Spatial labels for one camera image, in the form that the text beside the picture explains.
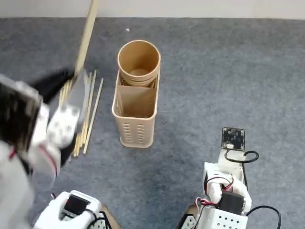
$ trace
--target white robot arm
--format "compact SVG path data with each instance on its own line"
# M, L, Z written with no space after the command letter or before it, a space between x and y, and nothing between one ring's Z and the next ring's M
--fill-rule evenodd
M244 134L243 129L223 128L218 163L204 164L203 192L207 199L200 199L202 206L194 228L246 228L246 213L251 209L252 200L244 182L243 163L247 162Z
M76 134L84 121L90 89L87 82L87 73L83 70L67 100L58 107L49 122L49 108L35 89L0 75L1 228L29 227L25 218L34 200L32 178L35 173L42 172L51 177L52 184L60 167L68 160L75 145ZM59 220L56 213L63 211L69 196L76 194L86 200L90 199L86 208L93 214L98 214L101 209L98 200L76 191L63 193L50 203L35 228L86 228L92 221L91 213L83 212L70 222Z

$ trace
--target gray carpet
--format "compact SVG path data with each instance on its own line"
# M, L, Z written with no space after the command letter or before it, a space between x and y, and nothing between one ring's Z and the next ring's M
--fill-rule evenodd
M84 19L1 19L0 72L28 81L73 66L83 26ZM253 206L278 208L283 229L303 228L304 28L285 20L98 19L85 67L105 81L89 154L72 160L52 191L98 198L124 229L173 229L203 196L203 164L217 160L222 126L242 127L246 149L261 155L246 166ZM116 55L133 39L162 54L155 141L145 150L120 144L111 114ZM49 193L37 191L32 221ZM276 215L261 210L248 228L276 225Z

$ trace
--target utensil holder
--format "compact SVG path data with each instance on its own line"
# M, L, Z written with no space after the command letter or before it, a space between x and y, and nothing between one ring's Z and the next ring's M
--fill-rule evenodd
M148 148L152 145L159 80L160 73L150 87L126 86L118 71L112 114L123 146Z

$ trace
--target beige cup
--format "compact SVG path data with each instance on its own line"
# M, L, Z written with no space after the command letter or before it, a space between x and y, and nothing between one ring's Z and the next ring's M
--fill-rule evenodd
M158 49L142 40L125 44L118 54L120 74L131 86L148 86L160 71L160 61Z

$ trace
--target stacked cups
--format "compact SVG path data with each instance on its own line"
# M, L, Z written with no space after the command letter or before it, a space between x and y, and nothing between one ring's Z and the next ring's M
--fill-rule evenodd
M118 54L120 74L131 86L149 86L160 71L160 61L158 49L147 41L129 42Z
M112 114L124 146L147 148L153 143L160 61L158 49L147 41L131 41L119 51Z

